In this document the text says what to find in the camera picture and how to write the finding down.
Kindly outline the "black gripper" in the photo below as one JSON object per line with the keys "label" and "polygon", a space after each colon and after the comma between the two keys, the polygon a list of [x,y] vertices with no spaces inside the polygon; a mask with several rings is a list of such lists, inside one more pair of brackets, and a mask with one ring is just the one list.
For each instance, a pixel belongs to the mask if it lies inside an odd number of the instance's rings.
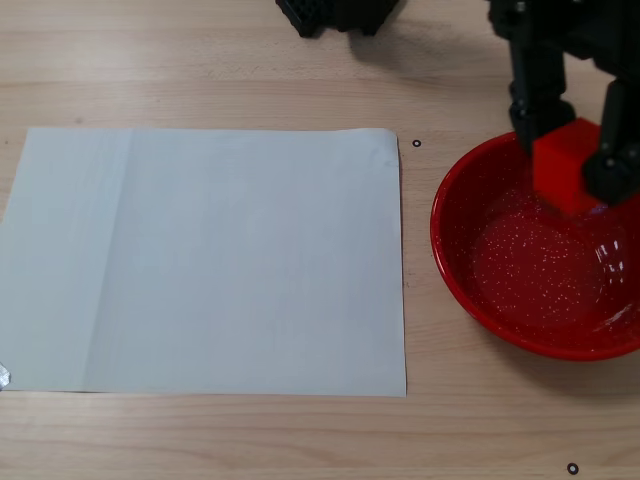
{"label": "black gripper", "polygon": [[608,205],[639,190],[639,2],[491,1],[495,34],[510,41],[509,116],[524,151],[576,119],[566,91],[564,53],[619,79],[607,90],[599,144],[583,165],[587,192]]}

